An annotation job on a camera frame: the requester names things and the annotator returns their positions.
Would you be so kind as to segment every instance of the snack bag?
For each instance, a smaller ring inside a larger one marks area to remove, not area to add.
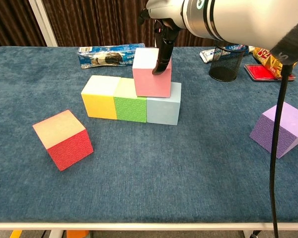
[[[81,68],[126,66],[133,65],[136,48],[144,47],[144,43],[120,46],[80,47],[77,55]]]
[[[276,78],[281,78],[283,64],[267,49],[256,47],[253,51],[255,59],[259,60]]]

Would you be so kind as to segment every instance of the blue carpet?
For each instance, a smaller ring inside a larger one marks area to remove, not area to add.
[[[91,75],[77,48],[0,47],[0,222],[270,222],[269,153],[249,134],[280,84],[208,76],[200,47],[175,48],[182,83],[178,126],[88,118],[80,92]],[[286,101],[298,108],[298,65]],[[59,172],[32,125],[66,109],[95,152]],[[276,166],[280,222],[298,222],[298,146]]]

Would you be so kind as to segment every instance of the pink cube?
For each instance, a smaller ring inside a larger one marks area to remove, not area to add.
[[[158,48],[137,48],[133,64],[136,94],[143,97],[170,97],[171,59],[165,72],[153,75],[158,59]]]

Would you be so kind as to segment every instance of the table edge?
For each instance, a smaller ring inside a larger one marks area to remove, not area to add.
[[[298,231],[298,223],[278,223],[281,231]],[[0,230],[102,231],[242,231],[273,230],[272,223],[0,223]]]

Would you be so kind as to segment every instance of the black mesh pen holder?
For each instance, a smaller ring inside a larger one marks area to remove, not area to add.
[[[209,75],[221,82],[231,82],[236,79],[240,63],[248,46],[229,46],[229,49],[217,45]]]

